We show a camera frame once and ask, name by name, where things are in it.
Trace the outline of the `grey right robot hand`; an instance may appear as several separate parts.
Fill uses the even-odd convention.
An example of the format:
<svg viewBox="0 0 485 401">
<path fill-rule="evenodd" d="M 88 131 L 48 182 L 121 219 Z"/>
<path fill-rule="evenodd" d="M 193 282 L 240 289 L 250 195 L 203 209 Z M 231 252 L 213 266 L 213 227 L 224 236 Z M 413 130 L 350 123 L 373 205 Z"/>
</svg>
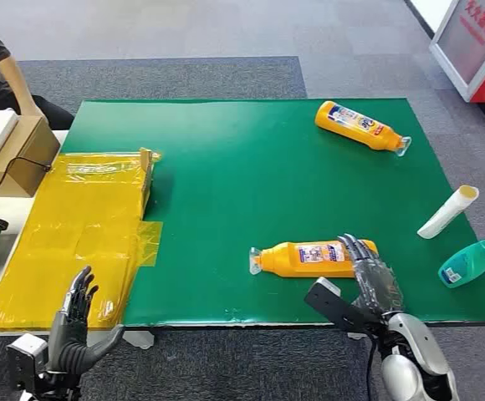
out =
<svg viewBox="0 0 485 401">
<path fill-rule="evenodd" d="M 359 288 L 354 306 L 377 317 L 403 310 L 403 298 L 394 273 L 376 251 L 350 234 L 338 239 L 348 252 Z"/>
</svg>

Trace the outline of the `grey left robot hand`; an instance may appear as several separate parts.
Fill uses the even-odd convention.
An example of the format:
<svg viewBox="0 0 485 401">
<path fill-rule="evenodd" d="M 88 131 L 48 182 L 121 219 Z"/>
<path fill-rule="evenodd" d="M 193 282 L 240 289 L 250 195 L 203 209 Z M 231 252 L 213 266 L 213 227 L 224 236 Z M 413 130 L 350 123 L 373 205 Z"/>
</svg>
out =
<svg viewBox="0 0 485 401">
<path fill-rule="evenodd" d="M 85 266 L 75 276 L 55 314 L 48 338 L 47 369 L 54 373 L 82 375 L 114 349 L 125 327 L 117 324 L 109 334 L 92 346 L 87 344 L 88 316 L 98 286 L 92 286 L 95 275 Z"/>
</svg>

